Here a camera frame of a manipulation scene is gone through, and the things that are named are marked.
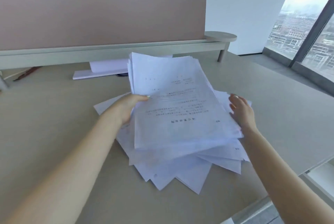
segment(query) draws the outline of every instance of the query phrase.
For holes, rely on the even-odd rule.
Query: desk surface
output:
[[[260,131],[300,174],[334,155],[334,99],[240,57],[193,53],[219,91],[253,101]],[[0,94],[0,221],[98,119],[93,105],[130,90],[127,78],[72,80],[87,63],[45,66]],[[249,163],[213,166],[200,195],[173,180],[159,192],[115,143],[77,223],[217,224],[266,196]]]

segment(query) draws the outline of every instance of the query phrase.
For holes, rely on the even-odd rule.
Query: table leg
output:
[[[229,44],[230,44],[230,42],[227,42],[225,44],[224,50],[220,50],[217,62],[221,62],[221,60],[223,59],[223,57],[225,56],[225,54],[228,51]]]
[[[0,91],[5,91],[8,89],[8,85],[4,79],[0,76]]]

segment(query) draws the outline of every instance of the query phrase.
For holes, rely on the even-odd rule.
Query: window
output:
[[[285,0],[266,47],[293,59],[328,0]],[[326,53],[326,43],[313,52]]]
[[[302,65],[334,82],[334,16],[321,31]]]

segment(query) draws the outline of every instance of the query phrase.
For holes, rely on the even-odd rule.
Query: pink partition panel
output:
[[[204,39],[206,0],[0,2],[0,50]]]

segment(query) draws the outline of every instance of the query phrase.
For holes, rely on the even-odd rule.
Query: person's left arm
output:
[[[101,116],[69,156],[28,196],[5,222],[74,224],[85,205],[103,162],[132,108],[148,97],[127,95]]]

